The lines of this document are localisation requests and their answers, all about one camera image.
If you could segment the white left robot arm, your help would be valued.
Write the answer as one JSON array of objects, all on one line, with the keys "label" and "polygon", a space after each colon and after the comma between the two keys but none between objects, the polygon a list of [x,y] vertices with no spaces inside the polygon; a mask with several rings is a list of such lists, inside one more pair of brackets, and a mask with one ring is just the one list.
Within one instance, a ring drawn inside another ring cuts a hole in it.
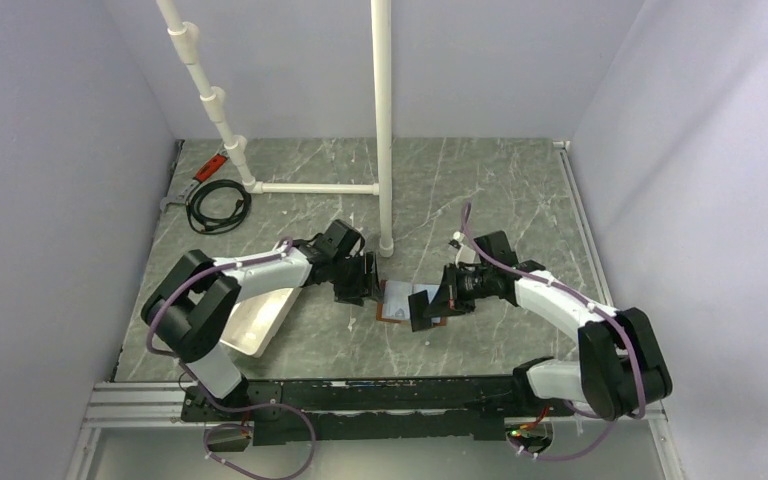
[{"label": "white left robot arm", "polygon": [[261,294],[329,283],[336,302],[380,301],[376,255],[343,220],[308,240],[283,238],[270,251],[236,258],[185,253],[143,304],[147,349],[178,360],[206,389],[224,420],[248,405],[248,381],[220,345],[234,307]]}]

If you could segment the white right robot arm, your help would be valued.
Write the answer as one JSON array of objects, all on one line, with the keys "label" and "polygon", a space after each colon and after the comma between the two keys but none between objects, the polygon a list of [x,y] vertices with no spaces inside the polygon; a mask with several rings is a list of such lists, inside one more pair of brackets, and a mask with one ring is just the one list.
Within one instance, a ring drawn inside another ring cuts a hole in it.
[{"label": "white right robot arm", "polygon": [[574,340],[578,358],[542,357],[514,368],[511,401],[534,415],[549,400],[583,403],[597,418],[640,417],[668,397],[673,382],[648,316],[638,308],[618,310],[598,303],[535,262],[452,263],[445,266],[434,294],[408,296],[413,331],[435,319],[474,311],[479,299],[495,297],[534,313]]}]

